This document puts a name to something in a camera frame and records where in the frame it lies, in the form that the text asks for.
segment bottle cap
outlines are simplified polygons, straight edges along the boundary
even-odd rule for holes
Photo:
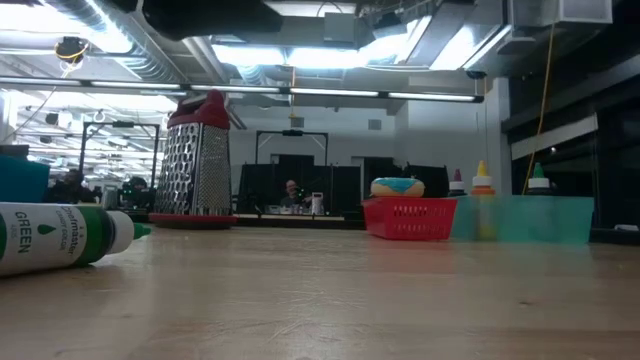
[[[491,186],[493,179],[487,173],[487,165],[484,160],[480,160],[478,164],[478,173],[473,178],[473,186]]]
[[[111,221],[113,221],[116,232],[113,245],[111,245],[111,249],[109,249],[107,255],[123,252],[129,248],[134,239],[139,239],[151,233],[151,229],[140,224],[134,224],[131,218],[123,212],[107,211],[107,214],[109,214]]]
[[[549,179],[544,177],[544,170],[542,170],[542,165],[540,163],[536,163],[536,167],[533,170],[533,176],[529,179],[529,188],[530,189],[548,189],[551,185],[549,184]]]
[[[133,240],[138,240],[143,236],[151,234],[151,229],[142,224],[133,224]]]
[[[449,182],[449,190],[464,190],[464,182],[462,181],[462,175],[460,175],[460,169],[456,169],[453,174],[453,181]]]

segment table surface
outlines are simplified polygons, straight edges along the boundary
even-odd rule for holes
[[[638,359],[640,249],[155,229],[0,279],[1,359]]]

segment teal plastic container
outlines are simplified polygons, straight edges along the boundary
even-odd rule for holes
[[[49,182],[49,166],[0,155],[0,169],[0,202],[42,202]]]
[[[472,196],[458,198],[453,241],[477,238],[476,201]],[[496,197],[490,211],[497,229],[496,241],[586,244],[593,208],[593,198],[514,195]]]

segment workshop room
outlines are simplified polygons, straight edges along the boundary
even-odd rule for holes
[[[635,358],[639,33],[636,0],[0,0],[0,358]]]

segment white bottle label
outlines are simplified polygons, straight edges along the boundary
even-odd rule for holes
[[[65,267],[82,255],[87,229],[73,206],[1,204],[0,216],[6,229],[0,275]]]

